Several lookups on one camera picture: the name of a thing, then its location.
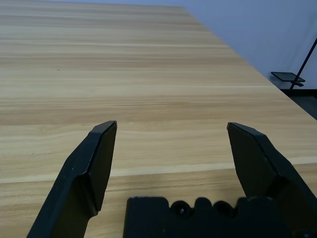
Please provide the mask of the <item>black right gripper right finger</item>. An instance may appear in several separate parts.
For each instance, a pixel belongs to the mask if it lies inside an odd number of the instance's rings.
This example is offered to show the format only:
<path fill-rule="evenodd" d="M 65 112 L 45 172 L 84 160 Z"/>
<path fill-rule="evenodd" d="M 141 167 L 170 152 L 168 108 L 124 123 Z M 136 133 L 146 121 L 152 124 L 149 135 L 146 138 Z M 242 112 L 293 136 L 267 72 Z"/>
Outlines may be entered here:
<path fill-rule="evenodd" d="M 267 197 L 296 238 L 317 236 L 317 198 L 268 137 L 254 128 L 227 125 L 237 177 L 247 197 Z"/>

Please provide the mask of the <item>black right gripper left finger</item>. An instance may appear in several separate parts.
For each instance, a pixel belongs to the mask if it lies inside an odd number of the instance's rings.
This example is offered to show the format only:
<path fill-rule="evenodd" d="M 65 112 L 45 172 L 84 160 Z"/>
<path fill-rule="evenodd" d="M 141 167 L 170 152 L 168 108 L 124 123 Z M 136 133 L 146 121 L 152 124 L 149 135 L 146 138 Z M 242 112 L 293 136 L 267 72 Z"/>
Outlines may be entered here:
<path fill-rule="evenodd" d="M 117 122 L 96 125 L 64 162 L 29 238 L 82 238 L 102 208 L 114 152 Z"/>

